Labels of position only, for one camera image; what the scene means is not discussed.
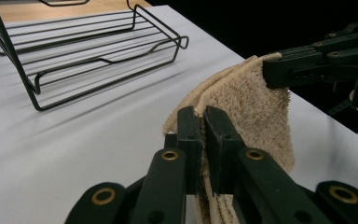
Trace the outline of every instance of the white table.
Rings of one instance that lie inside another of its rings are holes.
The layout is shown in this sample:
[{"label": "white table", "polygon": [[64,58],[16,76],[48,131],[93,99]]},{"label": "white table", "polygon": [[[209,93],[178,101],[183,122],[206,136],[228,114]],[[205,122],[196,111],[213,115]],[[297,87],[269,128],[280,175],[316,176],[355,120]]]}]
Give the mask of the white table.
[{"label": "white table", "polygon": [[[86,189],[105,181],[127,187],[144,176],[176,105],[243,60],[170,7],[149,10],[188,35],[188,49],[164,69],[62,108],[34,110],[14,66],[0,57],[0,223],[63,223]],[[358,135],[294,93],[289,116],[291,177],[312,190],[331,179],[358,188]],[[186,216],[195,223],[191,202]]]}]

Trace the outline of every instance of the brown washcloth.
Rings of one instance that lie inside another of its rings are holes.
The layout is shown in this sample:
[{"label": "brown washcloth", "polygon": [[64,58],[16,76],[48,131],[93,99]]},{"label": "brown washcloth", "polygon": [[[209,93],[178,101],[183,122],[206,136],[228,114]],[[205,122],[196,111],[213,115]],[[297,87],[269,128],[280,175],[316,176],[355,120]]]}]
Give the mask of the brown washcloth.
[{"label": "brown washcloth", "polygon": [[[295,164],[288,124],[289,90],[270,90],[262,74],[263,60],[280,57],[280,53],[252,56],[202,81],[170,114],[163,133],[176,133],[179,109],[193,105],[202,118],[207,105],[216,106],[227,112],[247,147],[266,150],[289,173]],[[213,196],[205,152],[202,161],[205,194],[194,198],[198,223],[239,223],[232,195]]]}]

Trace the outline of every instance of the wire rack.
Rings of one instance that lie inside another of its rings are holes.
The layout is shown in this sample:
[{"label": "wire rack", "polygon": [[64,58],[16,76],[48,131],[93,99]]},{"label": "wire rack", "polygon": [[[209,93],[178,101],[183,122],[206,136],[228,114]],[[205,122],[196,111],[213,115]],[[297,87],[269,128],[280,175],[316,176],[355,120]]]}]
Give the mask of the wire rack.
[{"label": "wire rack", "polygon": [[[47,6],[71,1],[40,0]],[[73,4],[87,4],[75,0]],[[145,8],[70,19],[4,24],[0,55],[17,69],[34,108],[44,111],[173,63],[189,38]]]}]

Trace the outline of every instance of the folded cloth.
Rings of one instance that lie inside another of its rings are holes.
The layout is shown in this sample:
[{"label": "folded cloth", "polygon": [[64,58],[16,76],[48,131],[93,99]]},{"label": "folded cloth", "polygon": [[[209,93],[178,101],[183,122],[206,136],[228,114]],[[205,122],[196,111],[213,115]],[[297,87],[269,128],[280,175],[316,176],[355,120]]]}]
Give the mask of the folded cloth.
[{"label": "folded cloth", "polygon": [[[262,74],[264,60],[280,57],[280,53],[252,56],[202,81],[169,115],[163,133],[177,132],[179,109],[193,105],[195,114],[202,118],[207,105],[216,106],[226,111],[247,147],[266,150],[289,173],[295,164],[288,124],[289,90],[270,90]],[[198,223],[239,223],[232,195],[213,196],[205,151],[202,161],[204,193],[194,197]]]}]

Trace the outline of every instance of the wooden floor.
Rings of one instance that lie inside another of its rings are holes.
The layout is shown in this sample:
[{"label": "wooden floor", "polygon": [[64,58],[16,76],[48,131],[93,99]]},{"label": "wooden floor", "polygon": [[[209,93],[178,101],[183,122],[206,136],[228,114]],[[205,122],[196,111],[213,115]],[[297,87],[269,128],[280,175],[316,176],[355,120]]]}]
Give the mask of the wooden floor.
[{"label": "wooden floor", "polygon": [[[139,4],[142,7],[150,7],[150,4],[144,0],[130,0],[132,7],[135,4]],[[55,19],[127,8],[126,0],[89,0],[87,4],[71,7],[48,7],[36,0],[0,1],[0,15],[3,21]]]}]

